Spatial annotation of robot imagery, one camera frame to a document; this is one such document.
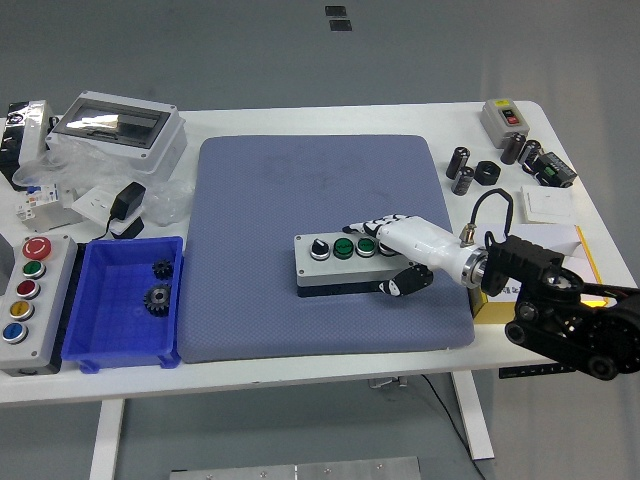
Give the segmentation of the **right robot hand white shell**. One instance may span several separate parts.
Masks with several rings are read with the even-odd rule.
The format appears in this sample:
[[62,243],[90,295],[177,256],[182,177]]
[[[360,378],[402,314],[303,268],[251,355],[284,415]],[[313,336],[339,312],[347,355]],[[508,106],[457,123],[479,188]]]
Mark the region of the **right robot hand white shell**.
[[343,228],[345,233],[366,234],[386,248],[406,257],[413,265],[379,289],[400,297],[417,292],[431,283],[431,272],[445,271],[454,281],[467,288],[480,285],[477,268],[486,259],[486,250],[477,245],[463,246],[451,232],[419,217],[387,215]]

